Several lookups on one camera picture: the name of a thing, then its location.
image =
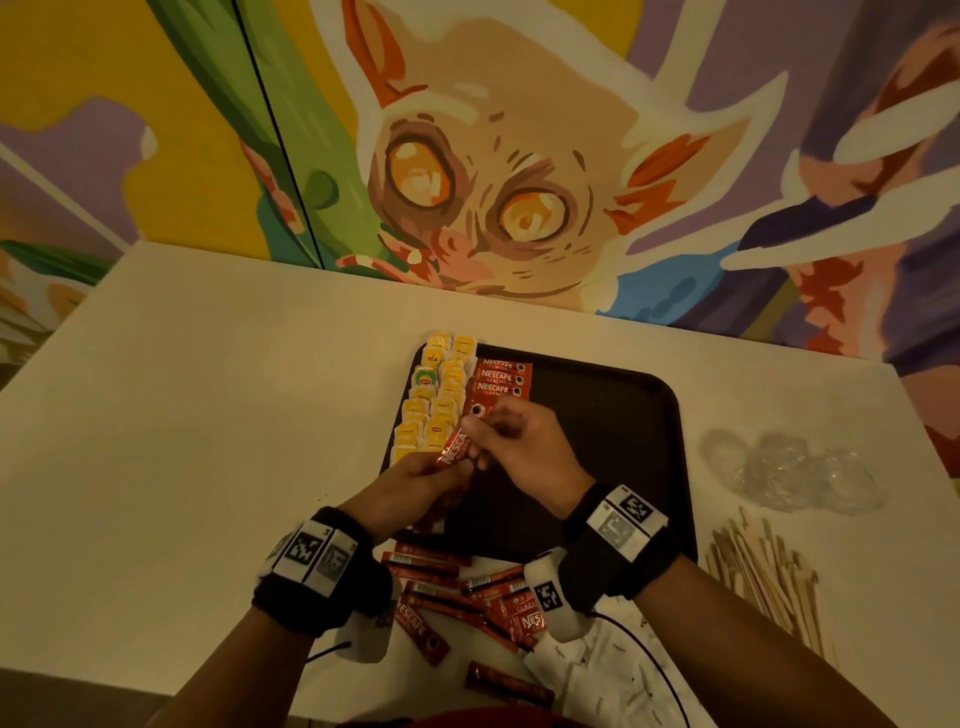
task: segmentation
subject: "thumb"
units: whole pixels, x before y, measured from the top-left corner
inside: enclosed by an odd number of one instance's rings
[[[468,435],[470,440],[481,449],[488,451],[497,460],[502,460],[502,455],[513,445],[510,440],[503,437],[483,420],[472,415],[467,415],[460,421],[460,428]]]
[[[424,476],[423,480],[433,492],[434,497],[438,497],[457,488],[465,487],[472,473],[473,463],[469,460],[461,460],[449,468]]]

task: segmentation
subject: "forearm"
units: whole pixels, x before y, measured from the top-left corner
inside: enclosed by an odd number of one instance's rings
[[[151,728],[282,726],[312,644],[251,608]]]
[[[894,725],[839,672],[683,556],[635,603],[721,728]]]

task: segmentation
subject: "painted wall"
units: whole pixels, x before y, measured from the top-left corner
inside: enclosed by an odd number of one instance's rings
[[[237,7],[0,4],[8,362],[144,237],[888,361],[960,477],[960,0]]]

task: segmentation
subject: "tarsier eye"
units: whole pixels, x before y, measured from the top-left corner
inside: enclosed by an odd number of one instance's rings
[[[387,172],[396,190],[417,207],[436,207],[450,199],[450,176],[423,142],[395,143],[387,152]]]
[[[517,192],[500,209],[500,227],[517,242],[535,243],[557,234],[566,216],[566,202],[553,192]]]

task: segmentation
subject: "left hand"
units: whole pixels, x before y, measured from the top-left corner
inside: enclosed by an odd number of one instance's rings
[[[436,452],[412,452],[340,510],[367,530],[374,545],[382,544],[401,528],[419,521],[441,496],[467,489],[473,463],[461,460],[432,473],[436,462]]]

